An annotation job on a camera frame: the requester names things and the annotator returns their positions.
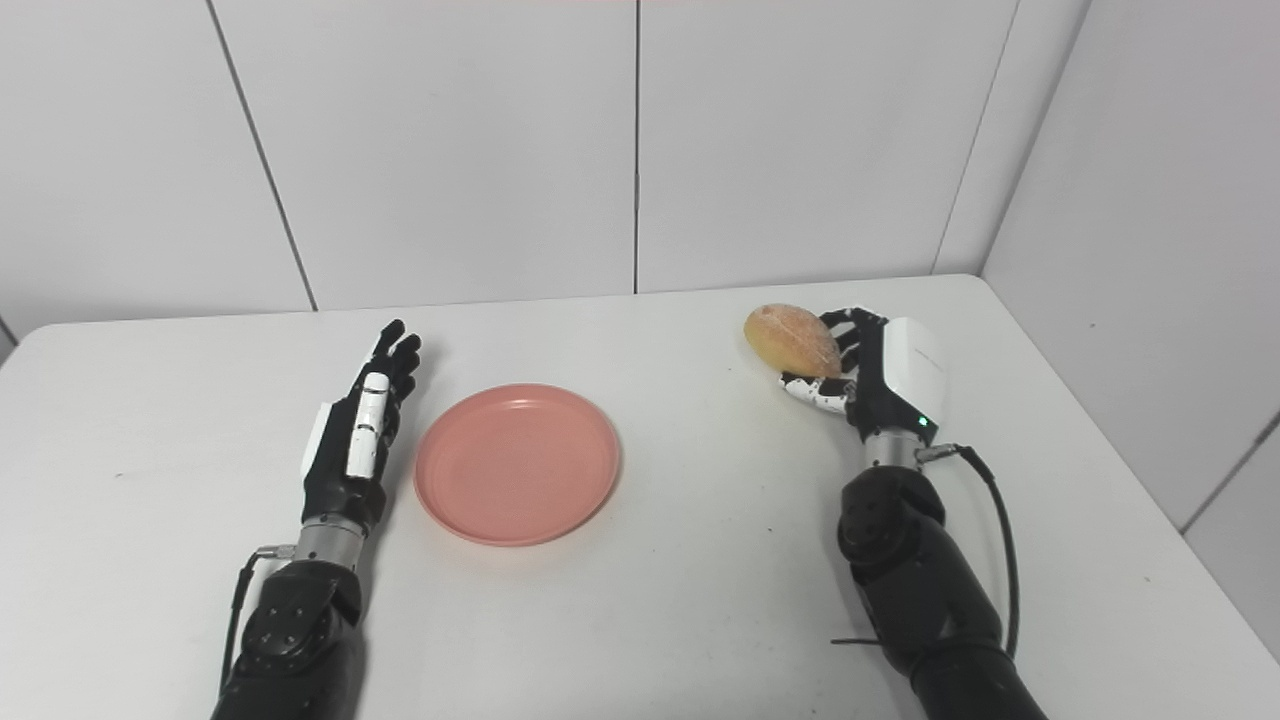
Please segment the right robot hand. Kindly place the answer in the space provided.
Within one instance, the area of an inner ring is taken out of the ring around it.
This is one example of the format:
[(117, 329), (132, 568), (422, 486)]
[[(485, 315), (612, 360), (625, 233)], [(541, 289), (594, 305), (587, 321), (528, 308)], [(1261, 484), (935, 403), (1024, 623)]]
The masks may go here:
[(819, 315), (838, 350), (837, 377), (783, 372), (786, 392), (819, 410), (841, 414), (861, 439), (904, 430), (933, 445), (945, 419), (947, 360), (933, 331), (910, 316), (887, 318), (864, 307)]

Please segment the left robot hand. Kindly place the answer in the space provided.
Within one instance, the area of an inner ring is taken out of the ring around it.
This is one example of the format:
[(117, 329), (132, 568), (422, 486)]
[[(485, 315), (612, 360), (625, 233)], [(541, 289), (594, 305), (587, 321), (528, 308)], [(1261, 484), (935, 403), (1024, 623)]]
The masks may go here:
[(343, 519), (371, 532), (384, 518), (383, 478), (416, 387), (422, 341), (403, 320), (385, 325), (346, 396), (324, 404), (303, 452), (301, 520)]

